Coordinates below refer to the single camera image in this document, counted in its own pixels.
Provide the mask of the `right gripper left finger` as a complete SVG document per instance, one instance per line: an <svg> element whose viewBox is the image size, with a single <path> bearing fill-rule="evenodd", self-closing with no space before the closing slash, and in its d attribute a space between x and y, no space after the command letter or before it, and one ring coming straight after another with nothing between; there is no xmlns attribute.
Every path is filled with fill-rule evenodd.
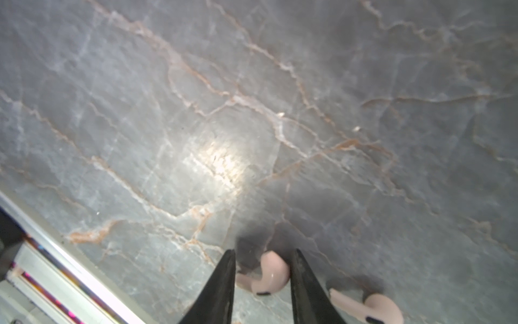
<svg viewBox="0 0 518 324"><path fill-rule="evenodd" d="M180 324L232 322L236 284L236 252L226 250Z"/></svg>

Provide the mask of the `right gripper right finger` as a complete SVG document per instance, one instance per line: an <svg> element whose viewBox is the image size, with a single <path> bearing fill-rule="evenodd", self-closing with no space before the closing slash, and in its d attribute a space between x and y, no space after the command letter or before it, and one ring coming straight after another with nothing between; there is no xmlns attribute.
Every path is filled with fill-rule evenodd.
<svg viewBox="0 0 518 324"><path fill-rule="evenodd" d="M300 249L290 259L291 302L295 324L346 324L330 303Z"/></svg>

